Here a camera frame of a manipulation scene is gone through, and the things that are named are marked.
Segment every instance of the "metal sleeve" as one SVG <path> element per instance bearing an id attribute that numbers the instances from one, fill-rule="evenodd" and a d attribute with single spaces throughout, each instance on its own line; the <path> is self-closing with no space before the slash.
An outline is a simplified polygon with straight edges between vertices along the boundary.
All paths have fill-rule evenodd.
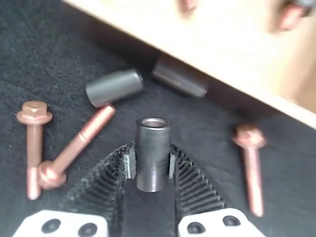
<path id="1" fill-rule="evenodd" d="M 117 71 L 87 84 L 91 104 L 100 108 L 143 90 L 143 79 L 135 69 Z"/>
<path id="2" fill-rule="evenodd" d="M 171 123 L 160 118 L 136 122 L 136 186 L 153 193 L 168 182 Z"/>

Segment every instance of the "black metal tube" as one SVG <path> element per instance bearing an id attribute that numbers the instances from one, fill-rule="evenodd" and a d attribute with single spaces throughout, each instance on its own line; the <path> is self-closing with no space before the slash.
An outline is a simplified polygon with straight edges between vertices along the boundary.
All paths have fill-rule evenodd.
<path id="1" fill-rule="evenodd" d="M 143 90 L 143 79 L 135 69 L 125 69 L 89 82 L 85 88 L 91 104 L 100 108 Z"/>
<path id="2" fill-rule="evenodd" d="M 171 123 L 160 118 L 136 121 L 136 186 L 153 193 L 168 182 Z"/>
<path id="3" fill-rule="evenodd" d="M 203 97 L 209 87 L 209 76 L 166 54 L 160 56 L 152 73 L 158 80 L 194 97 Z"/>

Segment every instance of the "hex bolt head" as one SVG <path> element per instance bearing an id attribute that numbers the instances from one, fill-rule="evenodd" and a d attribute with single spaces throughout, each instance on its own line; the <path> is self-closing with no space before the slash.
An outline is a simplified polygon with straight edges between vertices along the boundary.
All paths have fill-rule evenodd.
<path id="1" fill-rule="evenodd" d="M 242 124 L 237 126 L 236 134 L 233 136 L 233 142 L 244 150 L 243 158 L 250 210 L 254 215 L 261 217 L 264 213 L 264 207 L 258 150 L 266 144 L 266 139 L 256 126 Z"/>
<path id="2" fill-rule="evenodd" d="M 59 188 L 66 182 L 66 174 L 55 173 L 52 164 L 52 161 L 44 161 L 39 165 L 39 186 L 45 190 Z"/>
<path id="3" fill-rule="evenodd" d="M 42 160 L 43 125 L 52 120 L 52 113 L 41 101 L 28 101 L 16 115 L 17 120 L 27 126 L 27 196 L 35 200 L 40 196 L 38 166 Z"/>
<path id="4" fill-rule="evenodd" d="M 266 139 L 258 127 L 252 124 L 241 124 L 236 127 L 233 142 L 244 149 L 261 148 L 265 146 Z"/>
<path id="5" fill-rule="evenodd" d="M 46 103 L 42 101 L 28 101 L 17 113 L 16 118 L 25 125 L 43 125 L 51 121 L 53 115 L 47 111 Z"/>

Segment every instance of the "black fabric surface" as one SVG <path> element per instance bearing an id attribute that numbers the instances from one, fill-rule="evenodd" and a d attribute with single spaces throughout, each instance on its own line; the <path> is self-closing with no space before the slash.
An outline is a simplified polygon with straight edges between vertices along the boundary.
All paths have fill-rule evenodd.
<path id="1" fill-rule="evenodd" d="M 131 64 L 110 47 L 99 47 L 85 38 L 85 30 L 91 27 L 88 18 L 66 14 L 57 0 L 0 3 L 2 237 L 11 236 L 27 215 L 55 207 L 98 161 L 133 140 L 139 117 L 149 116 L 174 123 L 173 143 L 205 164 L 236 207 L 266 236 L 315 236 L 315 131 L 280 113 L 256 121 L 269 142 L 260 150 L 265 215 L 255 218 L 248 211 L 238 148 L 230 140 L 232 125 L 242 119 L 216 103 L 183 96 L 156 83 L 146 63 L 140 68 L 144 93 L 115 103 L 115 117 L 67 170 L 67 185 L 43 192 L 36 201 L 27 200 L 26 133 L 15 119 L 22 103 L 45 101 L 53 113 L 53 120 L 44 128 L 43 154 L 44 159 L 52 160 L 95 111 L 86 97 L 85 84 Z M 164 205 L 172 204 L 170 189 L 149 195 L 137 191 L 133 183 L 129 185 L 125 237 L 174 236 L 173 210 Z"/>

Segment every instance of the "bolt thread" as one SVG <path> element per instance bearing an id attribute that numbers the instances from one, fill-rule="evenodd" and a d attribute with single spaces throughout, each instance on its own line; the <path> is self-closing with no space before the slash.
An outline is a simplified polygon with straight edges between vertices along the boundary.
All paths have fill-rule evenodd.
<path id="1" fill-rule="evenodd" d="M 41 188 L 39 186 L 38 167 L 28 167 L 26 169 L 27 196 L 30 200 L 36 200 L 40 197 Z"/>
<path id="2" fill-rule="evenodd" d="M 86 140 L 92 140 L 103 128 L 103 126 L 113 117 L 115 108 L 107 105 L 99 109 L 95 115 L 85 124 L 79 132 Z"/>
<path id="3" fill-rule="evenodd" d="M 111 105 L 99 109 L 54 160 L 50 167 L 50 171 L 57 176 L 61 175 L 90 141 L 100 132 L 103 126 L 113 117 L 114 113 L 115 108 Z"/>
<path id="4" fill-rule="evenodd" d="M 256 148 L 244 150 L 249 208 L 258 217 L 263 216 L 264 205 L 261 185 L 259 152 Z"/>

